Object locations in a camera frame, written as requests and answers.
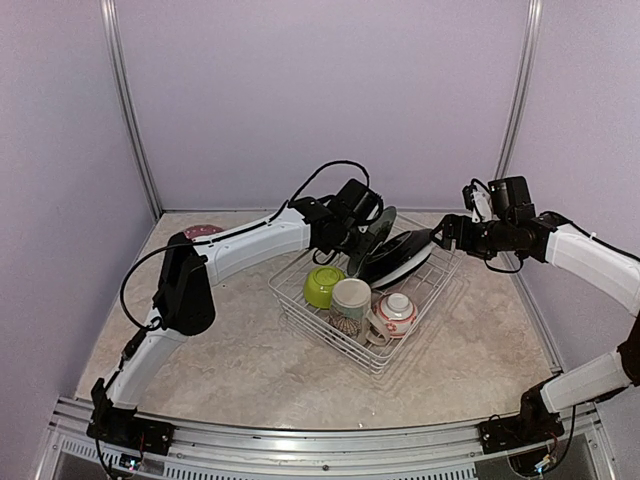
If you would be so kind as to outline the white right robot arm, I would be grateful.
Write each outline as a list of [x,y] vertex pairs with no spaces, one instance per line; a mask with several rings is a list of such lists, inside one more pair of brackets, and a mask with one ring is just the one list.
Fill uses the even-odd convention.
[[[461,250],[481,260],[513,252],[565,270],[639,317],[639,260],[585,233],[567,218],[546,212],[517,224],[505,219],[473,222],[449,214],[431,233],[446,250]],[[513,419],[511,433],[523,444],[535,442],[551,424],[551,414],[639,385],[639,323],[625,341],[579,367],[561,374],[529,394],[529,407]]]

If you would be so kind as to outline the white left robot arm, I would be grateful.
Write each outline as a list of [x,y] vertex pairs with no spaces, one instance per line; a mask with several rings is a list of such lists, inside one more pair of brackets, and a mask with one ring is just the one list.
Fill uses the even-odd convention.
[[150,382],[179,346],[214,322],[213,286],[279,255],[308,249],[361,259],[375,243],[372,233],[383,208],[377,194],[358,200],[304,197],[284,203],[270,217],[221,233],[171,237],[159,250],[164,259],[146,322],[110,376],[91,389],[102,430],[121,445],[139,436],[133,415]]

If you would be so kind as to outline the black rimmed plate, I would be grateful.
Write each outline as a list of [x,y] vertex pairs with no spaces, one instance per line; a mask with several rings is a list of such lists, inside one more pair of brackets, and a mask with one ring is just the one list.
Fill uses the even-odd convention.
[[423,228],[404,231],[394,236],[375,250],[357,278],[369,285],[370,281],[379,280],[391,273],[431,240],[431,231],[429,228]]

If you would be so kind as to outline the light teal flower plate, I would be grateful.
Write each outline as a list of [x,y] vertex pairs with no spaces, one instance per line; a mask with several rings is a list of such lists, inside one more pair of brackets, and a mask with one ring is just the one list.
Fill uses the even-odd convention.
[[394,206],[386,207],[381,216],[361,234],[356,247],[348,253],[347,275],[357,277],[367,260],[388,238],[397,216]]

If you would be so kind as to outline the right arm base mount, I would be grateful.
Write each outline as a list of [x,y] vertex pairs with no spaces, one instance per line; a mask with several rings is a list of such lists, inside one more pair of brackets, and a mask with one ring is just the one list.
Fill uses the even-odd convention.
[[560,414],[547,409],[541,390],[539,384],[524,392],[517,414],[504,417],[494,414],[477,425],[484,454],[552,440],[565,433]]

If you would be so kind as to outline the white red teal plate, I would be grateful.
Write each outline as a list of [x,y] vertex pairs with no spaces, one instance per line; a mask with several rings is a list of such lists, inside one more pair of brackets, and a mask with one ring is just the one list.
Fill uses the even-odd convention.
[[435,246],[436,244],[432,240],[429,240],[411,259],[405,261],[381,279],[370,281],[369,286],[376,290],[384,290],[405,280],[427,262]]

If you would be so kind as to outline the pink polka dot plate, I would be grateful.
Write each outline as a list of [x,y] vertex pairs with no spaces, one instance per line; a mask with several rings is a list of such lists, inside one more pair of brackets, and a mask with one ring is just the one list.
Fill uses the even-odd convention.
[[223,232],[224,229],[212,224],[198,224],[186,228],[183,233],[187,239],[194,240]]

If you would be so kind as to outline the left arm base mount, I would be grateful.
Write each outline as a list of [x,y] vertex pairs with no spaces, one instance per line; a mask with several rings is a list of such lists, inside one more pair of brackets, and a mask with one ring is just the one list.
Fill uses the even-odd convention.
[[162,456],[168,454],[174,433],[173,424],[139,417],[136,409],[116,408],[109,399],[94,403],[87,428],[94,440]]

